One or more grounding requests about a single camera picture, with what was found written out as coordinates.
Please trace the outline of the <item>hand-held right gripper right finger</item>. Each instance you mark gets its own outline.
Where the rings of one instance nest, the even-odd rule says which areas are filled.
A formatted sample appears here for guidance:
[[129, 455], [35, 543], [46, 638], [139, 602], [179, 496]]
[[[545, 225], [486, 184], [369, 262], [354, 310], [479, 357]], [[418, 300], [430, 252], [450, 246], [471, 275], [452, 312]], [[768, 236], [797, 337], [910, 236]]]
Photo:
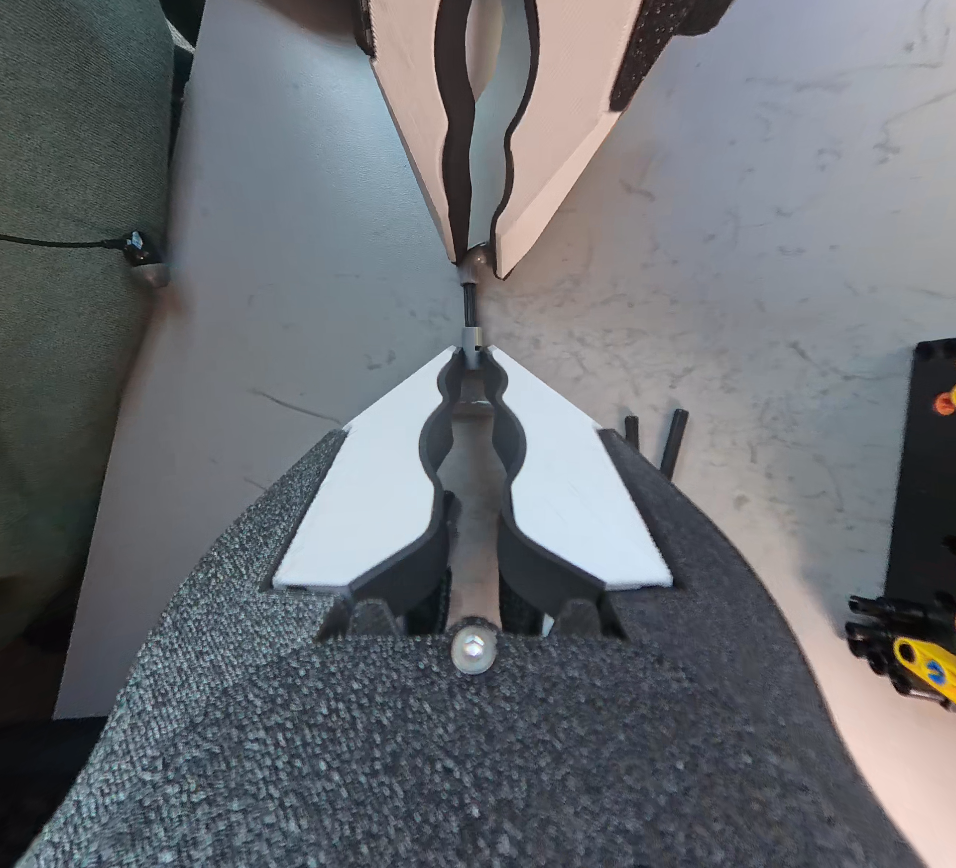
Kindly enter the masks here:
[[626, 636], [613, 597], [673, 575], [602, 428], [498, 348], [484, 355], [491, 444], [505, 473], [499, 609], [510, 635]]

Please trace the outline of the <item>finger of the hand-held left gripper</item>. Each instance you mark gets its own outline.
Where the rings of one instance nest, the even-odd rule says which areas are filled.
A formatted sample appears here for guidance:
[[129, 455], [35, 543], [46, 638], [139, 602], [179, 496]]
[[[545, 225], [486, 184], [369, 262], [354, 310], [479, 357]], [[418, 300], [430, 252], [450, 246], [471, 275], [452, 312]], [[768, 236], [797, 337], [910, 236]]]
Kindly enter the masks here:
[[453, 264], [469, 248], [475, 98], [466, 38], [472, 0], [360, 0], [365, 49]]
[[618, 120], [612, 90], [642, 2], [523, 1], [531, 61], [492, 221], [499, 279], [531, 250]]

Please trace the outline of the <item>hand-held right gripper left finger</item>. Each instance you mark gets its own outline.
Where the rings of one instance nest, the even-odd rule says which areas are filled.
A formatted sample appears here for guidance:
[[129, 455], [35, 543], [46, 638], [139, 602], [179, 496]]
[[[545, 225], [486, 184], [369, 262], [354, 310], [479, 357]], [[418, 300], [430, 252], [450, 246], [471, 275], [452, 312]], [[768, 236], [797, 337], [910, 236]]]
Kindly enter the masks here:
[[375, 401], [345, 437], [279, 560], [272, 587], [384, 602], [411, 635], [448, 622], [452, 444], [464, 354], [448, 347]]

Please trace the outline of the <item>yellow lego robot model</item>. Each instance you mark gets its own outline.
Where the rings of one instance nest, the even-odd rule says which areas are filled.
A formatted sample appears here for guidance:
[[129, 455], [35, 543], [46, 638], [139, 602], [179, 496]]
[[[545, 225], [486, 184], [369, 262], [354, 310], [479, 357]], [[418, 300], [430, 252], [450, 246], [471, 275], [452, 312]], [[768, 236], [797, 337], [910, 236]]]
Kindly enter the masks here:
[[955, 340], [913, 351], [882, 594], [852, 596], [851, 654], [902, 696], [955, 710]]

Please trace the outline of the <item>black wired earphone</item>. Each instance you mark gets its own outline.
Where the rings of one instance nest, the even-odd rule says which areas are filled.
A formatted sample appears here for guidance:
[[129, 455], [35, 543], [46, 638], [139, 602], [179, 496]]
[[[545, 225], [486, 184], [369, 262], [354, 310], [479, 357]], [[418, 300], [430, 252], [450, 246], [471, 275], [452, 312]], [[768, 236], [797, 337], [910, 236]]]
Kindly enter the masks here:
[[2, 233], [1, 241], [30, 248], [115, 251], [123, 256], [134, 278], [140, 284], [149, 288], [163, 289], [170, 284], [171, 280], [170, 269], [161, 250], [146, 233], [138, 230], [121, 237], [81, 242], [46, 241]]

